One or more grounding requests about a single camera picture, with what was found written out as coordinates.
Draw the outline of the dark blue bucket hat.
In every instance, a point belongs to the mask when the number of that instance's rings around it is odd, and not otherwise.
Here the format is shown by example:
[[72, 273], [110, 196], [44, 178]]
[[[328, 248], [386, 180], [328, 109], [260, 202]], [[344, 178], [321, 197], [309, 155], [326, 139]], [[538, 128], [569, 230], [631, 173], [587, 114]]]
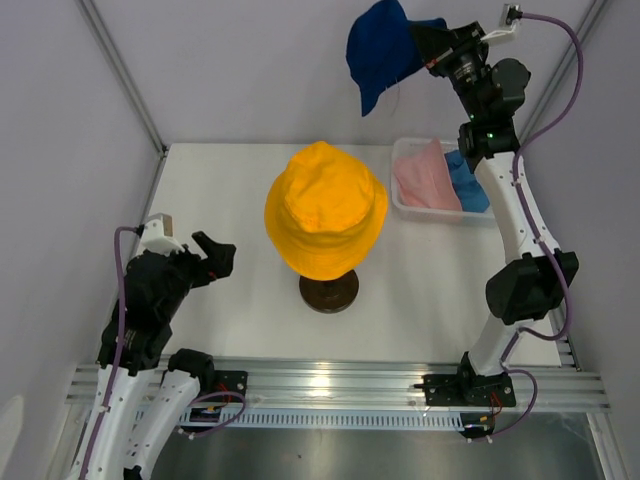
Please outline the dark blue bucket hat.
[[410, 34], [411, 25], [397, 0], [376, 2], [352, 24], [345, 59], [360, 93], [363, 117], [387, 89], [424, 67]]

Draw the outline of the yellow bucket hat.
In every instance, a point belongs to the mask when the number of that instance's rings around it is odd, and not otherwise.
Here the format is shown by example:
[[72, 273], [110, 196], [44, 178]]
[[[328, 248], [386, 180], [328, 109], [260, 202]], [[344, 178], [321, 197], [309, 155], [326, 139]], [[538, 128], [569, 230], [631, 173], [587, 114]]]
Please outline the yellow bucket hat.
[[283, 261], [314, 281], [355, 269], [385, 223], [385, 186], [358, 158], [324, 141], [294, 154], [266, 197], [264, 224]]

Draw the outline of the pink bucket hat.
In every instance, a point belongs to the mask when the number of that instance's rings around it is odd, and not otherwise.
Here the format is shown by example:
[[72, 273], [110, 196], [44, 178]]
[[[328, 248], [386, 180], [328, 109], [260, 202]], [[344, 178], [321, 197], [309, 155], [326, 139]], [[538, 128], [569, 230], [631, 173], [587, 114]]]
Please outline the pink bucket hat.
[[462, 210], [439, 139], [430, 140], [414, 153], [398, 156], [393, 164], [393, 175], [403, 205], [456, 212]]

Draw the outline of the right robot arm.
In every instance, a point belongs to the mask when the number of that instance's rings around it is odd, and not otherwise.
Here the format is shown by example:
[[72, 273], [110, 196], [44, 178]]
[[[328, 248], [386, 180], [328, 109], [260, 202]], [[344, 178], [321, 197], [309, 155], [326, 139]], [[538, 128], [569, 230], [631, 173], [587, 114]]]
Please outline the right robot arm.
[[579, 268], [548, 232], [524, 171], [513, 117], [524, 104], [531, 74], [518, 60], [487, 62], [489, 36], [473, 22], [448, 29], [414, 22], [409, 31], [429, 71], [448, 79], [468, 122], [458, 146], [486, 193], [501, 234], [505, 265], [485, 287], [490, 311], [482, 333], [453, 375], [424, 379], [426, 397], [459, 397], [475, 405], [511, 388], [506, 363], [521, 334], [537, 336], [537, 321], [569, 302]]

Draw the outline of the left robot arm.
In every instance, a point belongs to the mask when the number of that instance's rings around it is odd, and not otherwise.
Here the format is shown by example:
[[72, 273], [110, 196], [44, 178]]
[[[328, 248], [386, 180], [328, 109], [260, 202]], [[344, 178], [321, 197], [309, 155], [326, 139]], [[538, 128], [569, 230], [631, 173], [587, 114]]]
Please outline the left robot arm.
[[135, 234], [143, 250], [124, 263], [121, 244], [114, 244], [118, 298], [102, 333], [96, 393], [70, 479], [150, 478], [187, 407], [218, 395], [212, 356], [180, 349], [142, 419], [135, 418], [172, 336], [173, 317], [192, 290], [231, 275], [235, 245], [197, 231], [192, 238], [201, 250], [194, 253], [158, 220], [121, 226], [114, 236], [124, 232]]

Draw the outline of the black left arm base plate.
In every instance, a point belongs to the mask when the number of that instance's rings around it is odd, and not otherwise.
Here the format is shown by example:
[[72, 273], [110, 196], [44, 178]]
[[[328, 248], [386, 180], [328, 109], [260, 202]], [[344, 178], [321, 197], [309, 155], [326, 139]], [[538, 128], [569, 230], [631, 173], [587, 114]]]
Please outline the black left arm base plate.
[[243, 370], [217, 370], [213, 377], [212, 393], [221, 393], [215, 401], [223, 403], [239, 403], [240, 399], [230, 392], [245, 395], [249, 374]]

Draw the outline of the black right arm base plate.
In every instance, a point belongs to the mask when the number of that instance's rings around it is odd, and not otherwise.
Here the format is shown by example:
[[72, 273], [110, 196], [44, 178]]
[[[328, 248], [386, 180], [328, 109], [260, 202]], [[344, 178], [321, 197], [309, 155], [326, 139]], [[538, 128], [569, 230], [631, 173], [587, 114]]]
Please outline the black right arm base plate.
[[423, 392], [427, 406], [516, 406], [511, 378], [505, 374], [464, 377], [462, 374], [426, 374], [413, 387]]

